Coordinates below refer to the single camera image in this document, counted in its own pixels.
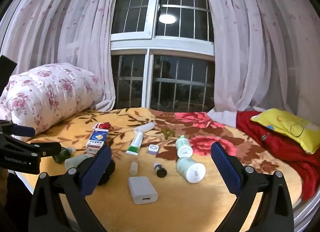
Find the green glass bottle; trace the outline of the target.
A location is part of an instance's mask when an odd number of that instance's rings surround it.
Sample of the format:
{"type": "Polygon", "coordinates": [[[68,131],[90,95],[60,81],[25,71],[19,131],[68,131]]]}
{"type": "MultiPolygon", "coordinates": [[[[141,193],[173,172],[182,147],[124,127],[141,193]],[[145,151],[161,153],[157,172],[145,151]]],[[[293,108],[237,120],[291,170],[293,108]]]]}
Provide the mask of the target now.
{"type": "Polygon", "coordinates": [[[65,162],[65,160],[71,158],[75,152],[75,147],[61,147],[61,152],[58,155],[53,156],[53,160],[57,164],[62,164],[65,162]]]}

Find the translucent white bottle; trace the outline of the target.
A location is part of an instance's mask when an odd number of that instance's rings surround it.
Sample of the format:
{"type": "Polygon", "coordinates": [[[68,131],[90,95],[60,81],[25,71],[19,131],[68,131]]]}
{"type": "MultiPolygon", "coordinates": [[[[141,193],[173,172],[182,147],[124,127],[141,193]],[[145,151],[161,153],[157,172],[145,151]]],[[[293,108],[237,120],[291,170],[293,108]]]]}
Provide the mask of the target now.
{"type": "Polygon", "coordinates": [[[65,169],[68,171],[71,168],[77,168],[84,160],[92,157],[94,157],[94,155],[85,153],[83,155],[68,158],[65,160],[65,169]]]}

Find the black cloth bundle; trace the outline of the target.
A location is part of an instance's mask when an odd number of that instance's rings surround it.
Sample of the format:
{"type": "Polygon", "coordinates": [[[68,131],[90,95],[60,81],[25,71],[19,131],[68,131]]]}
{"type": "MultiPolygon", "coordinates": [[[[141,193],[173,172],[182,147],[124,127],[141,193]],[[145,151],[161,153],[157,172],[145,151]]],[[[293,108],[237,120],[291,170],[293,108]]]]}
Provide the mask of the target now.
{"type": "MultiPolygon", "coordinates": [[[[79,165],[79,167],[82,167],[82,166],[88,167],[89,163],[91,162],[92,162],[92,157],[87,158],[79,165]]],[[[98,186],[102,186],[110,180],[110,177],[114,173],[115,168],[116,168],[116,164],[114,160],[111,159],[110,163],[108,164],[108,167],[105,169],[103,175],[101,176],[100,181],[98,182],[98,186]]]]}

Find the blue white medicine box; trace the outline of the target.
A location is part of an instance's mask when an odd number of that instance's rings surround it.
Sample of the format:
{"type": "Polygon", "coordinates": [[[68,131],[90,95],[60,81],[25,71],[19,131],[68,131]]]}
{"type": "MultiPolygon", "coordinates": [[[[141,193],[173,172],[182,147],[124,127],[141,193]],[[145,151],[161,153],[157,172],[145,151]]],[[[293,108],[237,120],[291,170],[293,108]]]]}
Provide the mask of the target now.
{"type": "Polygon", "coordinates": [[[105,144],[107,136],[107,129],[95,129],[87,141],[86,153],[95,155],[105,144]]]}

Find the red white wrapper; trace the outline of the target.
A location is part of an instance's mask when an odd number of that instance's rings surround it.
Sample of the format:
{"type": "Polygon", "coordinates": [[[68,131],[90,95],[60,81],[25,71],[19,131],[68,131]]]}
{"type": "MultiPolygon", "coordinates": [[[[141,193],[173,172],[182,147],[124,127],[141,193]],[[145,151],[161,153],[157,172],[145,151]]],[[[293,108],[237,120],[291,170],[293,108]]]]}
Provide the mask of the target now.
{"type": "Polygon", "coordinates": [[[93,126],[93,129],[101,129],[101,130],[109,130],[111,128],[111,124],[109,122],[105,122],[105,123],[96,123],[93,126]]]}

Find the small clear vial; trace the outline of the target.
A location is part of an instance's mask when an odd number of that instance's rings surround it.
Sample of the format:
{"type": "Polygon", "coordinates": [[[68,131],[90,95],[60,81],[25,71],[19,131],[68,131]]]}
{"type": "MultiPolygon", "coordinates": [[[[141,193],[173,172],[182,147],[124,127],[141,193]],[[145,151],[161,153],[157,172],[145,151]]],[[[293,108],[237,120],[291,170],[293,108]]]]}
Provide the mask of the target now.
{"type": "Polygon", "coordinates": [[[132,160],[131,165],[130,165],[129,174],[131,176],[137,176],[138,175],[138,159],[137,158],[132,160]]]}

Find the white charger block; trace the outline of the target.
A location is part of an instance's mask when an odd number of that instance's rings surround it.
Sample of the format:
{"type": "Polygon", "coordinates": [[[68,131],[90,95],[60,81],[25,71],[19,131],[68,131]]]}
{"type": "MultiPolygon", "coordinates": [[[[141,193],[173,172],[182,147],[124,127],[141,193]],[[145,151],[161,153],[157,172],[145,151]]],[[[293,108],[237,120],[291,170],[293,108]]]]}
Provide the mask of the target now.
{"type": "Polygon", "coordinates": [[[153,203],[158,199],[158,193],[148,177],[130,177],[128,179],[128,186],[135,205],[153,203]]]}

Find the green white toothpaste tube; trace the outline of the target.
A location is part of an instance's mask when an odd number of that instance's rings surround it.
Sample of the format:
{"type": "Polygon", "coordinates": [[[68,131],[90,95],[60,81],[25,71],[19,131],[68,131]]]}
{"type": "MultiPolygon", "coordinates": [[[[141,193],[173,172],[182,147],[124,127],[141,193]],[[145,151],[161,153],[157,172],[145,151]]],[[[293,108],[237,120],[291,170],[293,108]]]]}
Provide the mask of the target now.
{"type": "Polygon", "coordinates": [[[138,132],[125,153],[128,155],[138,156],[142,145],[143,136],[144,134],[142,132],[138,132]]]}

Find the large white green bottle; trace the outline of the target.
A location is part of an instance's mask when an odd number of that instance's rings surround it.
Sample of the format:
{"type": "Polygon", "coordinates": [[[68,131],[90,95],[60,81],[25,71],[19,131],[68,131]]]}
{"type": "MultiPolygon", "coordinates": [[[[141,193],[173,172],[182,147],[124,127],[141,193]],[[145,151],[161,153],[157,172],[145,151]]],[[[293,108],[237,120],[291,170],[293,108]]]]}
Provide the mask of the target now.
{"type": "Polygon", "coordinates": [[[206,167],[196,160],[188,157],[180,158],[177,161],[176,170],[191,184],[199,183],[206,175],[206,167]]]}

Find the white cylinder tube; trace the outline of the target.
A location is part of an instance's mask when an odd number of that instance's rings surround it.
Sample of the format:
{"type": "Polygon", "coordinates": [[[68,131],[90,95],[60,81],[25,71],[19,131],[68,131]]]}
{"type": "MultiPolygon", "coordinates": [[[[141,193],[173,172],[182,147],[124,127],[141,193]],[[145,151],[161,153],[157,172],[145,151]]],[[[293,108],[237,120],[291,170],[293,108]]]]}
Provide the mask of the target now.
{"type": "Polygon", "coordinates": [[[155,128],[155,124],[154,123],[147,123],[147,124],[135,127],[133,129],[133,131],[134,131],[135,134],[138,134],[139,132],[142,132],[142,133],[148,132],[150,130],[153,130],[154,128],[155,128]]]}

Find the small dark vial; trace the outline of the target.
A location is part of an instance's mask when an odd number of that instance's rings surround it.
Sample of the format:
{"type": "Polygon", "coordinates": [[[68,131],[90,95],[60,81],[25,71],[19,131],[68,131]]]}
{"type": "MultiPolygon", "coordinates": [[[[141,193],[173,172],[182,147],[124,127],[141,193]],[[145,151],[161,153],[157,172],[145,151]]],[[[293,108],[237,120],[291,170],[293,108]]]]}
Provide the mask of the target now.
{"type": "Polygon", "coordinates": [[[155,162],[153,164],[153,168],[157,177],[164,178],[167,175],[167,170],[163,167],[162,164],[155,162]]]}

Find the small white green bottle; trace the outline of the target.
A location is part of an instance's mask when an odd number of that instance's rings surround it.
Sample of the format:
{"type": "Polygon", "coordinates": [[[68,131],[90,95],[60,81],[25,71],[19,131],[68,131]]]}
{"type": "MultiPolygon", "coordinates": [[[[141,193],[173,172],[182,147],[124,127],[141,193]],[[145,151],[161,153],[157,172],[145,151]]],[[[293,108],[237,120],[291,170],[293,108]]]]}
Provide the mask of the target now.
{"type": "Polygon", "coordinates": [[[181,135],[175,143],[177,156],[179,158],[188,157],[190,158],[193,155],[193,148],[191,147],[188,138],[184,135],[181,135]]]}

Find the red cloth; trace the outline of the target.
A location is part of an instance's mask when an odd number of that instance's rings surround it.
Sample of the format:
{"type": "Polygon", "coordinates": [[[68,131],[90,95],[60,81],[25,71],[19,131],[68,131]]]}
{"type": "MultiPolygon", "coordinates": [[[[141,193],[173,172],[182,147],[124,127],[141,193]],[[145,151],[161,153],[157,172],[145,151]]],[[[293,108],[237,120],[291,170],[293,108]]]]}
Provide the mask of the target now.
{"type": "Polygon", "coordinates": [[[258,114],[255,110],[237,112],[236,128],[255,140],[272,156],[295,169],[303,181],[302,199],[311,199],[319,188],[319,150],[313,155],[308,154],[289,137],[252,121],[251,118],[258,114]]]}

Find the left sheer curtain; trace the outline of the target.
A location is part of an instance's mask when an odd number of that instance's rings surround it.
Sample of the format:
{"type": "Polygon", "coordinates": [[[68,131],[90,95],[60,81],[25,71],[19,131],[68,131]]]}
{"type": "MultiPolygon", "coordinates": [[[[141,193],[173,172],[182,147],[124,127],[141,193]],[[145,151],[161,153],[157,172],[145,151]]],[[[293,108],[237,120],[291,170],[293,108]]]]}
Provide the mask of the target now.
{"type": "Polygon", "coordinates": [[[114,107],[111,31],[116,0],[12,0],[1,19],[1,54],[15,73],[50,63],[70,63],[94,73],[114,107]]]}

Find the sheer curtain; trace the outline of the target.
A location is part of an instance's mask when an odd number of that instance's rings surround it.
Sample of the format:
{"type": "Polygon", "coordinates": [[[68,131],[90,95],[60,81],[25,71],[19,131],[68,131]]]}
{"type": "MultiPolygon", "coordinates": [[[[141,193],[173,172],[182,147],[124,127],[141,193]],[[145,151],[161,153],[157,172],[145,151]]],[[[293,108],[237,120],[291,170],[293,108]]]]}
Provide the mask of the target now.
{"type": "Polygon", "coordinates": [[[309,0],[208,0],[213,19],[214,108],[279,108],[319,124],[319,16],[309,0]]]}
{"type": "Polygon", "coordinates": [[[114,107],[111,31],[116,0],[12,0],[1,19],[1,54],[15,73],[50,63],[70,63],[94,73],[114,107]]]}

